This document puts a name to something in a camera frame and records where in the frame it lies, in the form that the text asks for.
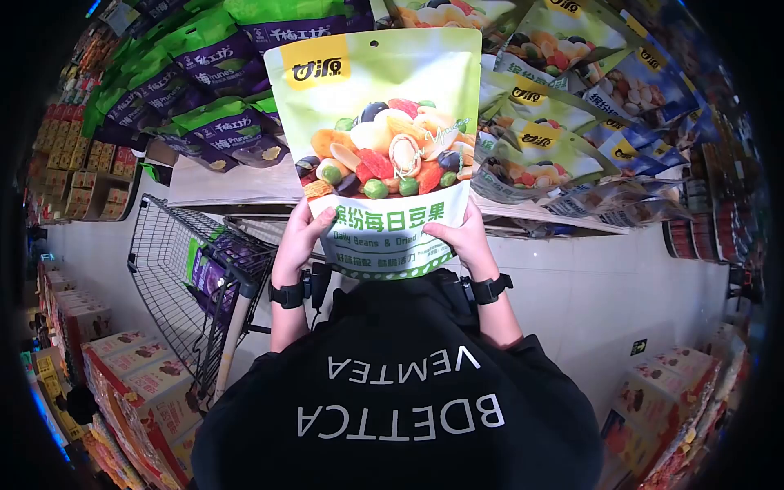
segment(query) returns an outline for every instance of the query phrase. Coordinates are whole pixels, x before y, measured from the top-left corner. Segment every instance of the person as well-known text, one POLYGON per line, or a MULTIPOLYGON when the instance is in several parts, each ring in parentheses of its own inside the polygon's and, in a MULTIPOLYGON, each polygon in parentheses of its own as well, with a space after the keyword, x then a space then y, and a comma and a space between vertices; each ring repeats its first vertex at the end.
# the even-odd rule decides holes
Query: person
MULTIPOLYGON (((305 200, 294 208, 276 289, 298 283, 334 217, 313 219, 305 200)), ((449 243, 473 281, 499 278, 472 201, 461 227, 423 231, 449 243)), ((304 307, 272 303, 271 352, 205 417, 195 484, 592 489, 603 456, 588 399, 524 336, 506 292, 461 312, 440 286, 450 275, 337 289, 313 332, 304 307)))

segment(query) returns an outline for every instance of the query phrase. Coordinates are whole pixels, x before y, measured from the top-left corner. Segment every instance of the shopping cart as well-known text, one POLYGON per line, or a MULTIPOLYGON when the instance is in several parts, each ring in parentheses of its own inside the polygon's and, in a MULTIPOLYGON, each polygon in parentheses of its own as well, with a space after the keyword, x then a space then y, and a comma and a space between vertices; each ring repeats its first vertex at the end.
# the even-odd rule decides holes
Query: shopping cart
POLYGON ((128 269, 207 409, 223 394, 234 351, 247 332, 270 331, 252 322, 276 251, 275 245, 201 212, 169 207, 149 194, 140 200, 128 269), (194 244, 226 271, 210 296, 212 309, 199 303, 190 284, 194 244), (223 302, 235 300, 226 321, 223 302))

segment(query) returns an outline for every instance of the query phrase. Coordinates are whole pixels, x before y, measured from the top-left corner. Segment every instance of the black shirt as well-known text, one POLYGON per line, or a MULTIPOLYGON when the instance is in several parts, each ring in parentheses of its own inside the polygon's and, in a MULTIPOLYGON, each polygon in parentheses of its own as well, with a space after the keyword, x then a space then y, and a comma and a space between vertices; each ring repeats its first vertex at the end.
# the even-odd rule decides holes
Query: black shirt
POLYGON ((337 291, 329 321, 257 359, 209 412, 198 487, 593 488, 585 395, 536 336, 498 350, 471 322, 426 278, 337 291))

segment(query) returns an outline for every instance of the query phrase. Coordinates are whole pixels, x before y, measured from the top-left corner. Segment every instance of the mixed nuts package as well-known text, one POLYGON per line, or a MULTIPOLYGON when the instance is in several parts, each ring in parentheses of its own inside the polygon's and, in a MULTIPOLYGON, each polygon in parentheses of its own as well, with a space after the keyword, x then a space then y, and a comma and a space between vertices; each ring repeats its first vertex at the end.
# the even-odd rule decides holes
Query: mixed nuts package
POLYGON ((215 99, 192 86, 161 45, 142 56, 132 70, 135 74, 128 83, 129 89, 165 118, 191 111, 215 99))
POLYGON ((508 132, 472 179, 475 191, 493 201, 513 204, 544 198, 567 183, 612 176, 618 169, 573 132, 526 122, 508 132), (513 145, 508 140, 514 138, 513 145))
POLYGON ((216 150, 202 138, 188 132, 187 129, 175 122, 160 128, 147 128, 145 132, 155 135, 174 151, 180 152, 214 172, 225 173, 239 165, 237 160, 216 150))
POLYGON ((571 93, 520 75, 514 75, 514 78, 515 87, 508 100, 501 103, 487 128, 483 129, 497 138, 508 129, 519 132, 528 122, 582 135, 598 122, 609 119, 609 114, 571 93))
POLYGON ((641 41, 610 7, 594 0, 535 0, 495 70, 568 90, 562 76, 567 70, 631 51, 641 41))
POLYGON ((221 5, 205 10, 160 42, 194 80, 216 96, 249 96, 270 88, 244 32, 221 5))
POLYGON ((561 196, 548 202, 543 208, 559 216, 583 218, 616 211, 655 197, 655 194, 647 192, 637 182, 614 180, 584 191, 561 196))
POLYGON ((223 7, 262 55, 300 39, 347 31, 343 0, 226 0, 223 7))
POLYGON ((264 54, 311 211, 337 211, 321 244, 341 273, 408 278, 452 258, 422 227, 463 222, 480 51, 479 31, 392 29, 264 54))
POLYGON ((228 96, 172 120, 240 163, 264 169, 280 163, 289 149, 262 132, 261 118, 240 97, 228 96))
POLYGON ((652 199, 632 204, 618 211, 599 215, 603 222, 617 227, 644 227, 653 223, 694 218, 683 206, 670 199, 652 199))

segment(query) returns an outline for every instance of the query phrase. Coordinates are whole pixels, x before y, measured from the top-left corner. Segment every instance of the tiled floor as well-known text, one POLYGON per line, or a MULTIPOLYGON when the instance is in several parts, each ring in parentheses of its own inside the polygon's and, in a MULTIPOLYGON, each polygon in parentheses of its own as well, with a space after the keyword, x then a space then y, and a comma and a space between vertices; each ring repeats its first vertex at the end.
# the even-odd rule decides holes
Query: tiled floor
MULTIPOLYGON (((167 191, 144 176, 138 197, 148 192, 165 198, 167 191)), ((154 332, 126 266, 135 222, 136 212, 120 223, 51 227, 49 247, 80 285, 112 305, 120 329, 154 332)), ((728 268, 671 259, 660 227, 572 240, 490 238, 490 245, 513 278, 510 296, 523 332, 539 337, 547 355, 592 401, 599 420, 623 369, 639 359, 630 357, 634 341, 648 339, 646 354, 674 343, 693 344, 722 311, 728 268)), ((458 271, 459 264, 451 268, 458 271)), ((332 287, 351 282, 335 275, 332 287)), ((261 302, 255 323, 268 321, 268 305, 261 302)), ((230 381, 268 348, 268 336, 249 334, 238 348, 230 381)))

